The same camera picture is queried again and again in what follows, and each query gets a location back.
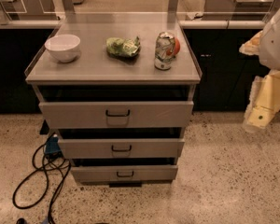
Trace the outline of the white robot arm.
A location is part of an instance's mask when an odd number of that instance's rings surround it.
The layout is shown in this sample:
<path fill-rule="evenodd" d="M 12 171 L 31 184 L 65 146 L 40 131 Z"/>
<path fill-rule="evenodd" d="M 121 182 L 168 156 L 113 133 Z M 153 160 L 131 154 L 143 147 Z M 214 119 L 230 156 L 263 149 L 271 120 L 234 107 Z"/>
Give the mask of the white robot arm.
<path fill-rule="evenodd" d="M 255 76 L 244 115 L 244 129 L 255 133 L 265 129 L 280 111 L 280 8 L 239 51 L 258 55 L 259 62 L 270 69 L 265 77 Z"/>

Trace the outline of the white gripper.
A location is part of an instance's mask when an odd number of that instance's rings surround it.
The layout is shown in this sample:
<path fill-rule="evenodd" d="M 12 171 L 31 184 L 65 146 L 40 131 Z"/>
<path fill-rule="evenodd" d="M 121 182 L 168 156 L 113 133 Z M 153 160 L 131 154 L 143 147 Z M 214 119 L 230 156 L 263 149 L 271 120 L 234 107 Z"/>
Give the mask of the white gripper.
<path fill-rule="evenodd" d="M 241 45 L 239 51 L 245 55 L 259 56 L 262 32 Z M 265 77 L 255 77 L 244 114 L 243 128 L 249 133 L 265 129 L 280 111 L 280 71 L 271 70 Z"/>

